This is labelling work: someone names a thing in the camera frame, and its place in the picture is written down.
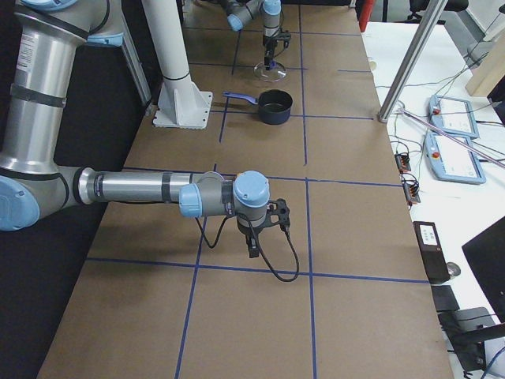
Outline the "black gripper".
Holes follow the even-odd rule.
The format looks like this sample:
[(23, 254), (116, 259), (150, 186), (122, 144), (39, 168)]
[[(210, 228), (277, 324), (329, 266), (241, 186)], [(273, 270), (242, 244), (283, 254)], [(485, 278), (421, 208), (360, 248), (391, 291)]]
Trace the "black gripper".
[(264, 66), (266, 70), (271, 70), (275, 67), (276, 38), (274, 36), (263, 36), (263, 46), (265, 49)]
[(258, 237), (264, 229), (265, 220), (249, 220), (245, 216), (237, 216), (237, 226), (239, 231), (245, 235), (246, 244), (250, 258), (257, 258), (260, 255), (260, 247), (254, 236)]

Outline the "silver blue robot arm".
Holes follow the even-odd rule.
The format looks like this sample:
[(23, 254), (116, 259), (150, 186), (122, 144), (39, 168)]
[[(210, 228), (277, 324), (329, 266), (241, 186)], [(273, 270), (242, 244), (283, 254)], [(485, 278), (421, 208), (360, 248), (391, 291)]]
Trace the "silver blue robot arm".
[(119, 1), (19, 1), (22, 36), (1, 150), (1, 229), (18, 231), (74, 205), (176, 204), (185, 217), (235, 218), (251, 257), (271, 226), (268, 180), (209, 171), (110, 172), (54, 162), (76, 49), (129, 46)]
[(284, 38), (281, 26), (282, 3), (280, 1), (218, 1), (226, 13), (228, 25), (234, 32), (241, 31), (256, 18), (262, 20), (264, 61), (255, 71), (270, 73), (278, 67), (275, 61), (275, 49)]

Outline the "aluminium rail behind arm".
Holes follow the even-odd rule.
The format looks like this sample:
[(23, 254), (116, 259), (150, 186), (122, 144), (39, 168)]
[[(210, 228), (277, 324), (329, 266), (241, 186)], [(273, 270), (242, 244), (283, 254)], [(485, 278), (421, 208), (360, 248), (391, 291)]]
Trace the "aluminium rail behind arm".
[(137, 50), (130, 35), (123, 36), (122, 52), (143, 106), (151, 102), (152, 94), (141, 65)]

